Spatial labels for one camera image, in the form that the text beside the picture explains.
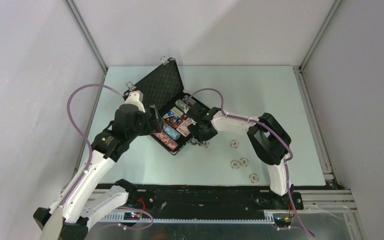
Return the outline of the white red chip stack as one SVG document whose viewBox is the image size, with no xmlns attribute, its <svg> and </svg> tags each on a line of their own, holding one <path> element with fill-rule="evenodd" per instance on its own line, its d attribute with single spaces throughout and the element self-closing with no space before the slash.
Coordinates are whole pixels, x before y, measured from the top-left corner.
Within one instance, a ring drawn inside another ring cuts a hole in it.
<svg viewBox="0 0 384 240">
<path fill-rule="evenodd" d="M 246 186 L 259 181 L 251 168 L 252 152 L 239 137 L 218 138 L 203 144 L 196 182 L 206 186 Z"/>
</svg>

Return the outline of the black poker set case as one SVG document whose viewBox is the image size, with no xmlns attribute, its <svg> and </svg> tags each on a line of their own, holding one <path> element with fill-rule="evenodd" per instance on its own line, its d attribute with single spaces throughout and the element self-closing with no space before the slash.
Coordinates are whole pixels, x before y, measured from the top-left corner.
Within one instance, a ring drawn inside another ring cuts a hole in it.
<svg viewBox="0 0 384 240">
<path fill-rule="evenodd" d="M 142 103 L 145 107 L 145 112 L 150 113 L 149 107 L 155 105 L 162 118 L 171 108 L 175 107 L 176 100 L 182 100 L 185 95 L 189 95 L 193 98 L 195 100 L 194 104 L 200 104 L 203 107 L 211 109 L 192 96 L 192 94 L 185 91 L 178 64 L 172 57 L 164 60 L 161 65 L 152 70 L 137 83 L 130 84 L 128 88 L 129 89 L 123 94 L 124 100 L 127 99 L 130 92 L 141 91 L 143 94 Z M 171 125 L 164 121 L 163 129 L 167 126 Z M 170 151 L 157 137 L 154 136 L 154 133 L 155 132 L 152 132 L 150 135 L 146 136 L 150 136 L 163 149 L 172 155 L 176 155 L 185 145 L 192 143 L 193 141 L 199 143 L 194 139 L 191 133 L 187 137 L 180 134 L 179 139 L 175 140 L 178 144 L 177 148 L 174 151 Z"/>
</svg>

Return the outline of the blue patterned card deck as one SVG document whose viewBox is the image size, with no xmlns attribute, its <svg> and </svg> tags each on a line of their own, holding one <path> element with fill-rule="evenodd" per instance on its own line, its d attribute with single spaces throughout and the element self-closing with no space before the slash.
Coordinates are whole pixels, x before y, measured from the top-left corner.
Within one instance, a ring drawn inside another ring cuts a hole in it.
<svg viewBox="0 0 384 240">
<path fill-rule="evenodd" d="M 163 120 L 169 124 L 173 125 L 176 122 L 180 120 L 180 118 L 184 115 L 185 113 L 180 110 L 178 107 L 174 106 L 172 107 L 167 113 L 164 114 Z"/>
</svg>

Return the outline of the light blue chip stack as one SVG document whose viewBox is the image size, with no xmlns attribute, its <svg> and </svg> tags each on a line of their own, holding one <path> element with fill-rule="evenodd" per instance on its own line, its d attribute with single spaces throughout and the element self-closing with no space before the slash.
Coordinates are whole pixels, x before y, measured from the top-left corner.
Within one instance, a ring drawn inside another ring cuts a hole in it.
<svg viewBox="0 0 384 240">
<path fill-rule="evenodd" d="M 166 126 L 163 130 L 170 138 L 172 138 L 174 141 L 180 138 L 180 133 L 172 128 L 171 126 Z"/>
</svg>

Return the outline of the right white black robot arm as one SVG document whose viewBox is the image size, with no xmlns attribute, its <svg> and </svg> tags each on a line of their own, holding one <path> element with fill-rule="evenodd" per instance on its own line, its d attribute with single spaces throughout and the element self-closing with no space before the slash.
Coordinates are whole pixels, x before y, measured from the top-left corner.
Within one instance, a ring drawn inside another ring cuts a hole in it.
<svg viewBox="0 0 384 240">
<path fill-rule="evenodd" d="M 293 158 L 291 137 L 270 113 L 259 117 L 245 117 L 226 112 L 220 107 L 206 109 L 199 104 L 186 108 L 192 119 L 187 128 L 203 143 L 219 132 L 247 136 L 257 157 L 267 165 L 270 177 L 271 204 L 284 209 L 291 202 L 292 193 L 287 163 Z"/>
</svg>

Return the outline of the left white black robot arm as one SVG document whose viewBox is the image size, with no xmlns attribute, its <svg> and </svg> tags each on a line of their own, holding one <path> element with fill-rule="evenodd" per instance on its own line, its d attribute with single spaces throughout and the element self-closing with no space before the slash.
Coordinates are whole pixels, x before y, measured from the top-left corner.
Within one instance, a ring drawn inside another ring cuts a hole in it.
<svg viewBox="0 0 384 240">
<path fill-rule="evenodd" d="M 154 105 L 122 104 L 114 119 L 88 144 L 88 160 L 48 208 L 39 207 L 33 218 L 42 240 L 83 240 L 90 229 L 112 210 L 133 208 L 138 202 L 134 184 L 117 181 L 103 196 L 87 201 L 103 176 L 116 164 L 139 136 L 159 133 L 163 119 Z"/>
</svg>

